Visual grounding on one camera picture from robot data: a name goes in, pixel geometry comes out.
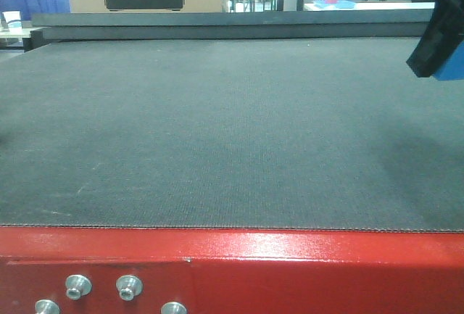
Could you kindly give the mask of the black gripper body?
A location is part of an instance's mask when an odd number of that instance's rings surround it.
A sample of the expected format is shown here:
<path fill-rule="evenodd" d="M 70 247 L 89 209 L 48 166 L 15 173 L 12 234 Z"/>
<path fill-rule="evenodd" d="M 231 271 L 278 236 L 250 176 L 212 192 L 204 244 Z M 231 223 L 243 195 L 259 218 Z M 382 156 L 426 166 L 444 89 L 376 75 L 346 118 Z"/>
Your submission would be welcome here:
<path fill-rule="evenodd" d="M 418 45 L 407 60 L 419 78 L 428 78 L 463 43 L 463 0 L 411 0 L 433 2 L 431 19 Z"/>

